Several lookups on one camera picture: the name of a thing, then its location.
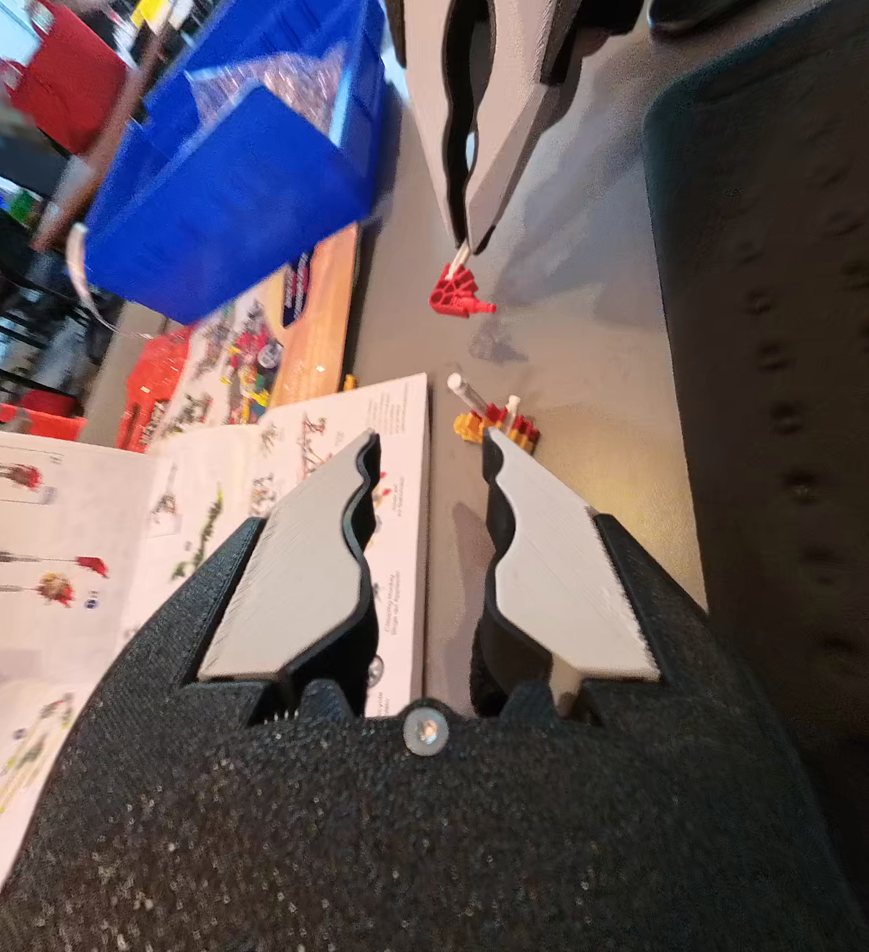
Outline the red container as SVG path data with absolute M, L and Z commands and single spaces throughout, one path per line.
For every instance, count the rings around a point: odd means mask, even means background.
M 58 2 L 28 2 L 38 45 L 28 63 L 0 61 L 0 89 L 61 151 L 91 149 L 126 85 L 129 66 Z

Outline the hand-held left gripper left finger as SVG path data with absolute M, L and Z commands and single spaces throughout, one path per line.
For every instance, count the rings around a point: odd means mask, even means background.
M 286 683 L 369 606 L 380 439 L 365 430 L 278 501 L 198 669 L 202 682 Z

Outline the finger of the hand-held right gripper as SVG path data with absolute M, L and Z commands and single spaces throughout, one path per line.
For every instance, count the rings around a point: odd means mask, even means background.
M 422 149 L 446 230 L 468 239 L 465 187 L 467 146 L 475 125 L 471 57 L 481 3 L 404 3 L 407 86 Z
M 475 29 L 474 116 L 464 135 L 464 225 L 473 254 L 488 244 L 536 141 L 550 93 L 542 75 L 557 16 L 554 1 L 492 1 L 486 25 Z

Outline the blue plastic bin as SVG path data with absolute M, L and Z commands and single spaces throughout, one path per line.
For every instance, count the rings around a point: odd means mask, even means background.
M 87 214 L 89 284 L 187 325 L 366 218 L 384 115 L 379 2 L 220 2 L 131 121 Z M 202 130 L 189 72 L 342 44 L 326 133 L 256 87 Z

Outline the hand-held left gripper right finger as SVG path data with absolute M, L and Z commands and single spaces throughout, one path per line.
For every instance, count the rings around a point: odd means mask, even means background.
M 494 547 L 481 612 L 481 713 L 525 682 L 578 711 L 589 681 L 658 684 L 649 647 L 601 530 L 599 512 L 507 435 L 482 443 Z

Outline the orange and red toy bag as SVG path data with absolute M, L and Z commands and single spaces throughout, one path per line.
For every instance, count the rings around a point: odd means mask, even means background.
M 116 446 L 143 453 L 201 426 L 259 423 L 342 380 L 360 230 L 347 226 L 209 316 L 145 344 Z

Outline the white printed instruction sheet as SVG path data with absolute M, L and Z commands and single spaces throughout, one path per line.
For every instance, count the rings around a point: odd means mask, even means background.
M 198 426 L 139 455 L 0 432 L 0 887 L 52 763 L 139 628 L 249 517 L 364 430 L 380 437 L 366 547 L 379 623 L 366 714 L 421 693 L 429 382 L 419 373 Z

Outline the clear plastic bag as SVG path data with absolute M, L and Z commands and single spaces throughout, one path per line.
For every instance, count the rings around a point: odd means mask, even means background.
M 320 56 L 279 53 L 188 71 L 198 125 L 186 145 L 206 138 L 254 89 L 266 89 L 336 144 L 335 103 L 347 52 L 348 44 L 338 42 Z

